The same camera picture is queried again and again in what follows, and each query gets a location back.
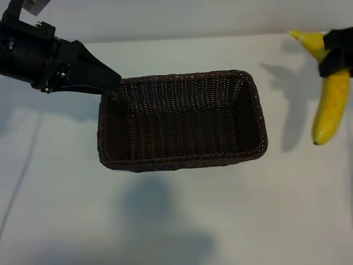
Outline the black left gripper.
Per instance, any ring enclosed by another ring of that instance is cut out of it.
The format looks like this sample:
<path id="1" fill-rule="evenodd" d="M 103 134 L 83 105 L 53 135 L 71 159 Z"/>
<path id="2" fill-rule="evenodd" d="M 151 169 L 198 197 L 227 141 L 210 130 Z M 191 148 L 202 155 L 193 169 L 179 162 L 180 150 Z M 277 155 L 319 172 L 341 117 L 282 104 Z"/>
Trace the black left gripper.
<path id="1" fill-rule="evenodd" d="M 1 22 L 1 75 L 45 93 L 102 94 L 119 88 L 118 73 L 79 41 L 55 37 L 55 30 L 44 22 Z"/>

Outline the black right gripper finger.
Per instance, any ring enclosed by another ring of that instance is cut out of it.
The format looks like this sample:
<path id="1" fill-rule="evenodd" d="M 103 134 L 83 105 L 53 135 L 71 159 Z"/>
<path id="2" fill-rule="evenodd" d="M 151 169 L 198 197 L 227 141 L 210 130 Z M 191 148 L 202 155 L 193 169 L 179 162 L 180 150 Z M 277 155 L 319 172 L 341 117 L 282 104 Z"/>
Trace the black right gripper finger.
<path id="1" fill-rule="evenodd" d="M 328 77 L 341 70 L 345 70 L 352 78 L 352 50 L 333 49 L 319 64 L 319 75 Z"/>
<path id="2" fill-rule="evenodd" d="M 353 27 L 345 29 L 333 29 L 323 37 L 323 40 L 326 50 L 352 50 Z"/>

